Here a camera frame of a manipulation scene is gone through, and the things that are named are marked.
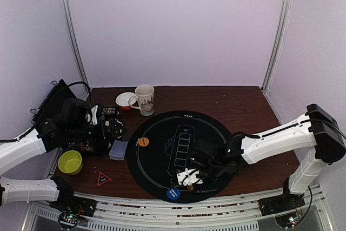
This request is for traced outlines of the orange big blind button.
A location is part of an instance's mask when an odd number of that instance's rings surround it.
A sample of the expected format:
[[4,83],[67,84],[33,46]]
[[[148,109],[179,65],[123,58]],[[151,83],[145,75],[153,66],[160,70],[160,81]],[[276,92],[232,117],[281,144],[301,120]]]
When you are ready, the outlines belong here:
[[139,140],[138,140],[138,145],[140,147],[147,147],[149,145],[150,141],[147,137],[141,137]]

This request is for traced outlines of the blue small blind button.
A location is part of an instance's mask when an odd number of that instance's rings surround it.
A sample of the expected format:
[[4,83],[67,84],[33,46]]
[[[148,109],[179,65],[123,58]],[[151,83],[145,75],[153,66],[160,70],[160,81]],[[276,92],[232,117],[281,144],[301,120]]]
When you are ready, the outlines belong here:
[[180,197],[181,192],[178,188],[169,188],[166,195],[169,201],[175,201]]

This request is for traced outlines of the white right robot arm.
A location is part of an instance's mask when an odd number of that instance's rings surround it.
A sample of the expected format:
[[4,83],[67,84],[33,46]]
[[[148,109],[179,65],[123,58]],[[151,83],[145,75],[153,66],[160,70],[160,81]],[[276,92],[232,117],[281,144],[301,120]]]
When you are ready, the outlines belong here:
[[255,164],[285,152],[308,148],[300,166],[284,184],[277,198],[282,210],[290,209],[322,170],[345,156],[345,134],[337,121],[317,104],[297,119],[257,134],[238,131],[225,144],[199,139],[188,154],[191,168],[178,183],[197,193],[214,191],[214,182],[223,174],[238,173],[241,163]]

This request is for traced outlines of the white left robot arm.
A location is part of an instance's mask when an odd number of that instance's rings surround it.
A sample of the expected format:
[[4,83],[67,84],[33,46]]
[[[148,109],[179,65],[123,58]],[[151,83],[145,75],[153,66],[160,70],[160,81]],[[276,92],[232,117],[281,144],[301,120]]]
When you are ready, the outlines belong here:
[[[1,174],[56,149],[108,154],[125,133],[119,109],[97,104],[72,105],[36,123],[22,135],[1,141]],[[14,180],[1,177],[1,204],[48,201],[71,212],[78,206],[73,188],[61,177]]]

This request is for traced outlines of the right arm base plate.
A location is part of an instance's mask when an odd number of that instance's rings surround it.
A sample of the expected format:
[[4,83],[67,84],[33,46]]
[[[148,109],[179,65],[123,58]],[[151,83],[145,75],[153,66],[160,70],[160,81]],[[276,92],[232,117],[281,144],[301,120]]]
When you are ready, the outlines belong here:
[[259,208],[263,216],[293,210],[298,206],[304,206],[302,195],[278,195],[258,200]]

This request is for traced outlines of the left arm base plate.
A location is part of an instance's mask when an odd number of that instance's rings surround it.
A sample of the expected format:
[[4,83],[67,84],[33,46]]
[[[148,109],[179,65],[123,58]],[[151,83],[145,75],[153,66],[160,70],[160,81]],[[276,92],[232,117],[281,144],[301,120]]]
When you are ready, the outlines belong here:
[[94,215],[97,202],[93,199],[86,199],[83,197],[73,196],[71,202],[49,202],[50,207],[58,209],[60,212],[69,213],[76,216],[89,216]]

